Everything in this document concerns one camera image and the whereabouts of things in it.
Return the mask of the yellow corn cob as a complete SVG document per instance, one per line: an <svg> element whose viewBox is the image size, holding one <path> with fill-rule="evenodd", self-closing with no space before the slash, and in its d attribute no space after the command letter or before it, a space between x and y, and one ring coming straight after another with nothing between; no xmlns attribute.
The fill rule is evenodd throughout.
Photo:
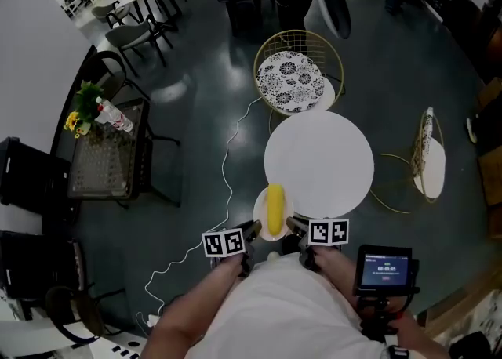
<svg viewBox="0 0 502 359"><path fill-rule="evenodd" d="M267 228L272 236L281 232L284 210L284 190L282 185L270 183L267 187Z"/></svg>

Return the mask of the grey chair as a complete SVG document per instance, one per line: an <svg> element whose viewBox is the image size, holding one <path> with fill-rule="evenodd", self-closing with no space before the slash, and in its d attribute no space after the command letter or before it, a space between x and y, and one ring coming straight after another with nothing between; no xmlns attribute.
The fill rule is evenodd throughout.
<svg viewBox="0 0 502 359"><path fill-rule="evenodd" d="M140 22L131 12L128 5L118 7L118 1L105 6L95 6L91 9L93 16L112 29L116 24L125 25L124 19L129 16L137 24Z"/></svg>
<svg viewBox="0 0 502 359"><path fill-rule="evenodd" d="M173 44L164 34L164 27L164 24L160 24L149 14L147 18L139 24L120 25L110 29L105 34L105 38L118 50L133 75L138 77L136 70L126 56L126 50L134 51L139 58L143 59L144 56L136 47L144 43L149 43L156 50L162 66L167 67L166 59L158 45L158 38L162 38L171 49L173 48Z"/></svg>

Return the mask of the floral chair cushion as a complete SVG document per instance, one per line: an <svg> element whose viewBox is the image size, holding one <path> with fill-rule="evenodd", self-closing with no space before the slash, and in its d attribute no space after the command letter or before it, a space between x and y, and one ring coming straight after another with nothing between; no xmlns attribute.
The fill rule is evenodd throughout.
<svg viewBox="0 0 502 359"><path fill-rule="evenodd" d="M414 177L421 175L425 168L433 133L434 111L429 107L420 119L417 137L413 147L411 167Z"/></svg>

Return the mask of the black crate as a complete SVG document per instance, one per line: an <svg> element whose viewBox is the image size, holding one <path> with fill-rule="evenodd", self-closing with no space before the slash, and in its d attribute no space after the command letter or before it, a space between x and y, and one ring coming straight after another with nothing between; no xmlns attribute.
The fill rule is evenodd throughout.
<svg viewBox="0 0 502 359"><path fill-rule="evenodd" d="M56 286L85 286L84 259L75 239L0 231L0 289L9 298L42 299Z"/></svg>
<svg viewBox="0 0 502 359"><path fill-rule="evenodd" d="M16 137L0 142L0 203L44 215L67 203L70 162Z"/></svg>

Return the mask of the black device mount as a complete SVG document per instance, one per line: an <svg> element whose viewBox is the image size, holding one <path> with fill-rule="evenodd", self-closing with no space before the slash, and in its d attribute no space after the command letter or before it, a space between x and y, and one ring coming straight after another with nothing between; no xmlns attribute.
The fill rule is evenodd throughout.
<svg viewBox="0 0 502 359"><path fill-rule="evenodd" d="M402 348L398 346L398 328L390 325L392 321L400 320L412 302L414 294L406 297L403 306L396 311L389 311L387 307L391 301L386 297L358 297L357 308L365 310L371 308L373 312L362 319L361 332L368 339L384 343L391 354L397 353Z"/></svg>

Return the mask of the cardboard box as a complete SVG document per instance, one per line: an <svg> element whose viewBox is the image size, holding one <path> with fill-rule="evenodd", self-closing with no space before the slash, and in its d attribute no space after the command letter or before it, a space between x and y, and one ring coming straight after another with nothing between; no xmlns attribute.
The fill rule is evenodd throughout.
<svg viewBox="0 0 502 359"><path fill-rule="evenodd" d="M502 204L502 145L479 157L478 167L486 204Z"/></svg>

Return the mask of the round floral seat cushion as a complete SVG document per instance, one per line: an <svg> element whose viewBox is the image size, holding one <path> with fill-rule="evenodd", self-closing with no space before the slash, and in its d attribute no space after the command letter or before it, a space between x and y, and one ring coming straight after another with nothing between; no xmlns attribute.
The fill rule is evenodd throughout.
<svg viewBox="0 0 502 359"><path fill-rule="evenodd" d="M318 66L294 51L269 56L259 66L256 82L264 100L287 114L311 109L324 94L324 77Z"/></svg>

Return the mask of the clear bottle red cap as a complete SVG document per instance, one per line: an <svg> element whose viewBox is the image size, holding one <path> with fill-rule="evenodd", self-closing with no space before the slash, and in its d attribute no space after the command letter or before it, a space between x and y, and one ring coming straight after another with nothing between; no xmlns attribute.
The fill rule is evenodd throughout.
<svg viewBox="0 0 502 359"><path fill-rule="evenodd" d="M99 104L98 107L98 116L94 119L95 122L104 125L106 123L116 126L115 120L112 118L111 108L107 105Z"/></svg>

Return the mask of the person's right forearm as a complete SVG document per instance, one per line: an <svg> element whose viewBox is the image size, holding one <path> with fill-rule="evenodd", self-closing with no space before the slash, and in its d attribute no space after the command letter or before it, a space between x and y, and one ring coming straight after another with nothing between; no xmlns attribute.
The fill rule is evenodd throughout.
<svg viewBox="0 0 502 359"><path fill-rule="evenodd" d="M358 300L353 294L356 265L335 248L315 246L314 251L315 262L322 274L339 290L362 320L371 318L374 309L371 307L358 308ZM389 325L397 329L397 340L400 347L410 352L417 352L425 359L450 359L447 350L424 333L408 310L404 311L399 318L390 321Z"/></svg>

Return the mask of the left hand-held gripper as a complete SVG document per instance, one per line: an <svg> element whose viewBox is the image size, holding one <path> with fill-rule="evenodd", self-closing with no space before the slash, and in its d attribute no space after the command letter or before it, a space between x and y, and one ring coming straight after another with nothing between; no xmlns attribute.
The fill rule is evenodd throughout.
<svg viewBox="0 0 502 359"><path fill-rule="evenodd" d="M248 277L254 267L252 247L248 241L254 241L261 229L262 223L259 220L250 220L243 223L243 231L235 228L203 233L202 246L206 258L210 260L211 269L214 270L224 259L242 255L242 272L239 277Z"/></svg>

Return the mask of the round white table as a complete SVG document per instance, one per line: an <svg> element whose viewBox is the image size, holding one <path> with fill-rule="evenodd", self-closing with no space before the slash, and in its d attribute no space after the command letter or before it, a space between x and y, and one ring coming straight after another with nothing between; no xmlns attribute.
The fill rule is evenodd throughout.
<svg viewBox="0 0 502 359"><path fill-rule="evenodd" d="M284 120L264 152L269 183L282 185L296 213L314 219L348 214L373 182L368 140L351 121L329 111L305 111Z"/></svg>

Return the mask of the black screen device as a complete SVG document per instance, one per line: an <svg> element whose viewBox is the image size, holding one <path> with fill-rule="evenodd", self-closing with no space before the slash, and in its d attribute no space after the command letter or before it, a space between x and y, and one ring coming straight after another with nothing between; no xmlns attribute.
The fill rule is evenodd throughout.
<svg viewBox="0 0 502 359"><path fill-rule="evenodd" d="M420 267L411 248L362 245L358 249L354 295L357 297L402 297L420 291Z"/></svg>

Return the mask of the gold chair white seat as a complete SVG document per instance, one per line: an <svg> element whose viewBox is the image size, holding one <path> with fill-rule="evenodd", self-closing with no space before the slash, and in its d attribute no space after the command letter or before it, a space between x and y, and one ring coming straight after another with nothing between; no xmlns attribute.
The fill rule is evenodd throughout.
<svg viewBox="0 0 502 359"><path fill-rule="evenodd" d="M425 168L420 176L414 177L411 167L412 153L415 140L411 149L410 158L391 153L380 153L381 158L390 158L399 161L406 165L410 170L410 176L406 178L406 182L411 182L412 186L424 198L424 201L432 205L440 197L446 178L446 149L444 136L440 122L434 112L433 133L429 148L429 153L426 159Z"/></svg>

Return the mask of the black chair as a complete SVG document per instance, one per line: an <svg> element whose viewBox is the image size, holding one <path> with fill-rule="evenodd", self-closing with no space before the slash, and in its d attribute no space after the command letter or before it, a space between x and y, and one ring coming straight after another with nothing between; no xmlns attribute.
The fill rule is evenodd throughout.
<svg viewBox="0 0 502 359"><path fill-rule="evenodd" d="M113 51L97 52L83 63L75 78L76 90L80 90L83 82L99 86L107 100L112 100L125 87L135 89L144 99L150 100L142 88L129 79L122 58Z"/></svg>

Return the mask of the black round stool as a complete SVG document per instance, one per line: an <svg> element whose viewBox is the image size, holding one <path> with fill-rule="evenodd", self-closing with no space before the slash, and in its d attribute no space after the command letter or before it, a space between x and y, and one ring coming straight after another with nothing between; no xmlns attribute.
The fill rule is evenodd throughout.
<svg viewBox="0 0 502 359"><path fill-rule="evenodd" d="M98 304L101 300L125 293L124 288L107 292L97 297L89 294L88 288L77 290L66 286L55 286L45 295L46 313L56 329L76 346L94 343L104 336L117 336L126 329L112 332L104 323ZM91 333L90 337L77 336L67 326L82 322L84 328Z"/></svg>

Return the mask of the person's left forearm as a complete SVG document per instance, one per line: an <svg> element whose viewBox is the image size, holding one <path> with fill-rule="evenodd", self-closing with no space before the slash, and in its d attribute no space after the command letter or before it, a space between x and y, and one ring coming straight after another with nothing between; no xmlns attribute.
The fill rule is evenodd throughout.
<svg viewBox="0 0 502 359"><path fill-rule="evenodd" d="M224 259L160 317L140 359L184 359L207 332L242 272L242 255Z"/></svg>

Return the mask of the black mesh side table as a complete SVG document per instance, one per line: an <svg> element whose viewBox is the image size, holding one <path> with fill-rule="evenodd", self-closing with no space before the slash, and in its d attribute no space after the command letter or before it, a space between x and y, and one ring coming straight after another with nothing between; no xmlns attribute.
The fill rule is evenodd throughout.
<svg viewBox="0 0 502 359"><path fill-rule="evenodd" d="M152 184L152 154L157 140L180 141L153 132L148 122L150 103L138 98L118 105L133 122L128 134L112 125L96 124L87 136L78 139L71 161L67 195L86 201L115 201L124 209L140 194L153 194L164 202L180 207Z"/></svg>

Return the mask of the yellow flower bouquet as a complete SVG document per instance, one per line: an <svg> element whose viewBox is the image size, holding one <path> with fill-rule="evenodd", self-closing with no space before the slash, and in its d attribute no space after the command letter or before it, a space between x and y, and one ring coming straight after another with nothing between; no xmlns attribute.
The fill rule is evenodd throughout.
<svg viewBox="0 0 502 359"><path fill-rule="evenodd" d="M99 115L97 98L102 98L103 89L92 83L82 81L80 90L75 93L76 110L72 111L66 119L64 129L71 131L78 139L85 136L95 118Z"/></svg>

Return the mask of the person's white shirt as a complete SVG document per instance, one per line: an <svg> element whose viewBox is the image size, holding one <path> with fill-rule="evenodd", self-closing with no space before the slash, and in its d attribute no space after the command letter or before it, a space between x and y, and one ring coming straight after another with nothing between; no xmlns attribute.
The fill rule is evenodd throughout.
<svg viewBox="0 0 502 359"><path fill-rule="evenodd" d="M340 292L287 255L231 290L187 359L388 359L358 323Z"/></svg>

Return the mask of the clear bottle white cap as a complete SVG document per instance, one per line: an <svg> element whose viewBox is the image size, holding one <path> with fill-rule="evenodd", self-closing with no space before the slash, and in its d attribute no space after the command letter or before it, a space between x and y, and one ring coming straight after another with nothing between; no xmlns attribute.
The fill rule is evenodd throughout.
<svg viewBox="0 0 502 359"><path fill-rule="evenodd" d="M97 106L99 104L107 105L111 108L112 118L115 120L117 130L121 130L131 134L133 132L134 124L110 101L103 99L101 97L96 98Z"/></svg>

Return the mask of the white plate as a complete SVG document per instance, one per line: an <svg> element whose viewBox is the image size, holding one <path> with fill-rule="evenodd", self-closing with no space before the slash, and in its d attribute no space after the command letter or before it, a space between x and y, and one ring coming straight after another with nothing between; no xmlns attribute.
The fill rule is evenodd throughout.
<svg viewBox="0 0 502 359"><path fill-rule="evenodd" d="M259 236L269 242L279 241L285 236L292 233L292 231L286 225L286 219L288 217L294 216L294 205L293 199L289 196L287 191L284 191L284 205L283 205L283 222L282 228L277 235L270 234L267 227L267 188L263 189L256 199L254 208L253 208L253 220L259 220L262 224L262 228L260 230Z"/></svg>

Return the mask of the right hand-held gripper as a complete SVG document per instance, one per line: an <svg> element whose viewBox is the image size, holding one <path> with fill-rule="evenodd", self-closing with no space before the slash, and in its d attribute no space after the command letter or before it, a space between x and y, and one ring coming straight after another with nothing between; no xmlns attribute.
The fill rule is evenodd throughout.
<svg viewBox="0 0 502 359"><path fill-rule="evenodd" d="M319 270L315 263L314 246L340 250L349 239L349 219L311 219L294 216L286 219L289 230L300 238L300 263L307 270Z"/></svg>

